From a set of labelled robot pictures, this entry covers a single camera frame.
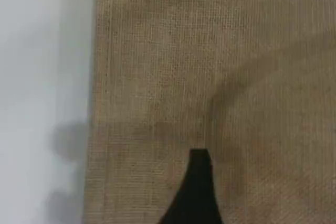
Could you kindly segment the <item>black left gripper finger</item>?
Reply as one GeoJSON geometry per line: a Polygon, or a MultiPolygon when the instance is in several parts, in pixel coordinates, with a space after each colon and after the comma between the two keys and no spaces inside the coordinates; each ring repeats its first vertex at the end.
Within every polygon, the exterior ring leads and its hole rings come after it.
{"type": "Polygon", "coordinates": [[[181,186],[159,223],[223,223],[209,151],[193,148],[181,186]]]}

